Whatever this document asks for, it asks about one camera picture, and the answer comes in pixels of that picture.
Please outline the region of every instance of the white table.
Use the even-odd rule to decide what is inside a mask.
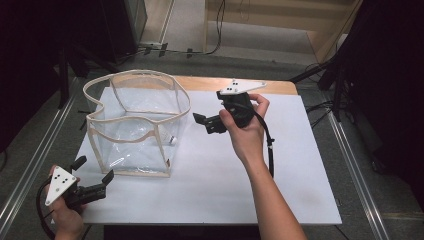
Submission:
[[[170,178],[116,175],[105,199],[83,213],[91,224],[256,224],[247,174],[228,133],[207,134],[192,112],[207,117],[222,108],[215,92],[189,91],[192,109],[172,161]],[[275,181],[301,224],[341,224],[300,96],[263,94],[271,101],[265,121],[274,142]],[[81,186],[103,174],[87,137],[78,156],[88,161],[74,175]]]

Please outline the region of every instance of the transparent plastic bag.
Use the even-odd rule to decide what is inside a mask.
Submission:
[[[102,172],[170,176],[190,98],[170,75],[132,70],[84,86],[87,134]]]

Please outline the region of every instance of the gray floor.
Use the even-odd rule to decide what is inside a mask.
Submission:
[[[184,5],[194,4],[193,1],[176,1],[173,17],[182,16],[178,9],[187,9]],[[168,49],[185,50],[188,47],[199,47],[199,39],[194,40],[178,28],[178,23],[183,20],[171,21],[175,24],[169,26],[166,41]],[[152,69],[174,75],[212,76],[212,77],[236,77],[255,78],[267,80],[289,79],[303,72],[309,64],[314,63],[314,56],[308,45],[306,34],[302,31],[284,30],[272,41],[283,44],[271,44],[274,28],[260,28],[260,35],[245,37],[244,42],[236,44],[240,39],[229,38],[229,34],[237,30],[237,26],[231,26],[231,31],[224,25],[223,42],[220,51],[213,56],[194,56],[187,59],[181,54],[167,54],[159,58],[155,54],[139,55],[119,66],[120,70],[127,69]],[[239,28],[244,34],[255,33],[254,29]],[[258,39],[267,35],[268,40]],[[210,45],[213,46],[213,36],[210,37]],[[93,70],[89,78],[104,75],[101,70]],[[323,93],[319,91],[313,80],[319,76],[297,84],[299,95],[302,96],[305,106],[312,106],[324,101]],[[55,141],[48,150],[40,172],[37,174],[31,189],[25,200],[21,203],[20,210],[14,216],[14,221],[5,239],[46,239],[38,223],[35,212],[36,188],[47,176],[49,166],[53,163],[69,164],[77,154],[84,129],[80,130],[85,115],[78,110],[87,110],[87,103],[81,94],[81,89],[76,90],[77,97],[71,106],[69,114],[63,123]],[[6,168],[0,173],[0,204],[13,192],[26,166],[30,164],[37,147],[48,130],[50,123],[58,113],[57,104],[59,94],[55,94],[31,121],[22,129],[8,148],[9,161]],[[313,121],[323,114],[322,111],[312,112],[310,120]],[[375,173],[370,164],[370,153],[364,147],[363,141],[356,127],[342,114],[342,125],[355,154],[357,163],[364,179],[369,186],[371,194],[381,213],[383,222],[391,239],[424,239],[423,214],[413,198],[409,186],[396,176],[380,175]],[[343,224],[338,226],[304,226],[305,232],[310,239],[374,239],[363,204],[358,197],[355,184],[346,165],[345,158],[334,134],[329,118],[324,118],[314,129],[324,166],[327,171],[329,182],[335,199],[339,203],[339,211]],[[90,231],[87,239],[103,239],[103,227],[95,226]]]

